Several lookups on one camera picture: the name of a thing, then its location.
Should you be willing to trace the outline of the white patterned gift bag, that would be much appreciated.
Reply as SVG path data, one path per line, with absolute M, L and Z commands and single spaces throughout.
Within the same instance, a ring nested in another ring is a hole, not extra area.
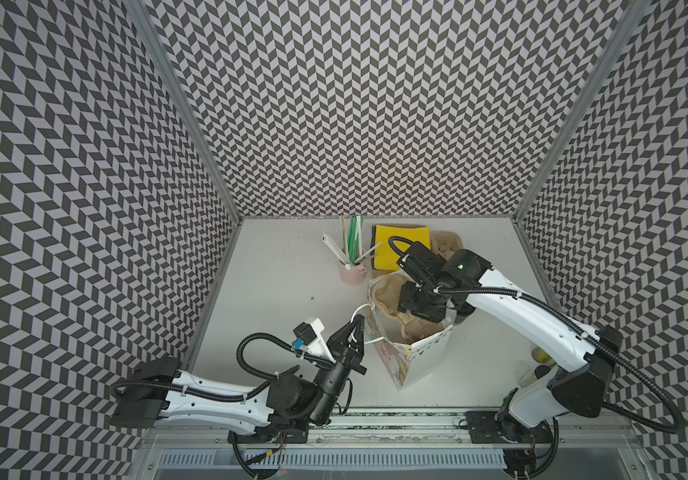
M 374 305 L 368 298 L 363 315 L 367 343 L 373 345 L 395 387 L 401 390 L 426 377 L 441 362 L 454 328 L 456 312 L 448 310 L 440 322 L 444 330 L 413 344 L 393 343 L 374 316 Z

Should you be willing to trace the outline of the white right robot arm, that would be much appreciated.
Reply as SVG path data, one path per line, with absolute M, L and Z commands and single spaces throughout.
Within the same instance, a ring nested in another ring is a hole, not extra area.
M 400 236 L 388 240 L 397 264 L 409 276 L 398 308 L 438 323 L 449 309 L 461 317 L 483 310 L 543 349 L 555 370 L 524 388 L 512 390 L 494 417 L 499 434 L 518 442 L 542 422 L 566 413 L 595 418 L 607 409 L 655 431 L 678 434 L 684 417 L 672 397 L 620 354 L 623 337 L 612 327 L 596 329 L 516 286 L 491 262 L 461 249 L 450 259 L 418 241 Z M 665 407 L 671 421 L 642 417 L 605 397 L 617 368 L 645 385 Z

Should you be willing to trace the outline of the brown pulp cup carrier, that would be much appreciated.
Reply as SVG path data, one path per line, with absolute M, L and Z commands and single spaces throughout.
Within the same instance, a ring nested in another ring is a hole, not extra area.
M 413 344 L 444 330 L 442 323 L 422 319 L 410 310 L 399 310 L 401 289 L 407 282 L 410 279 L 403 273 L 393 272 L 375 278 L 368 287 L 374 316 L 393 343 Z

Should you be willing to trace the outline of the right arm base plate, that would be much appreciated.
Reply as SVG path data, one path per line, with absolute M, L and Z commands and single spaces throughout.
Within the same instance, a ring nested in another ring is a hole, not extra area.
M 467 411 L 464 428 L 474 444 L 520 444 L 532 442 L 532 432 L 509 414 L 489 410 Z

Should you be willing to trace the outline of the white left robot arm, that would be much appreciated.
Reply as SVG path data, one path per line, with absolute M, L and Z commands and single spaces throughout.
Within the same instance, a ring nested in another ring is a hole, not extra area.
M 264 332 L 242 339 L 236 360 L 246 373 L 260 379 L 257 386 L 194 375 L 171 356 L 141 363 L 128 378 L 111 386 L 116 405 L 109 423 L 134 429 L 163 424 L 209 425 L 254 443 L 281 435 L 303 443 L 309 427 L 325 426 L 336 409 L 347 409 L 339 399 L 350 374 L 367 371 L 362 364 L 363 315 L 355 314 L 329 337 L 324 337 L 323 331 L 322 322 L 314 318 L 294 328 L 291 342 Z M 245 352 L 256 342 L 267 342 L 313 365 L 317 370 L 314 378 L 302 377 L 298 365 L 274 372 L 250 365 Z

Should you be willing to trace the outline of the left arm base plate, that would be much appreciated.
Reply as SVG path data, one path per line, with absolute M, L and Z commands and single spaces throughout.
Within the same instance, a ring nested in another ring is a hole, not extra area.
M 267 426 L 256 427 L 252 434 L 239 435 L 240 444 L 306 444 L 310 421 L 307 417 L 287 418 L 279 414 L 269 416 Z

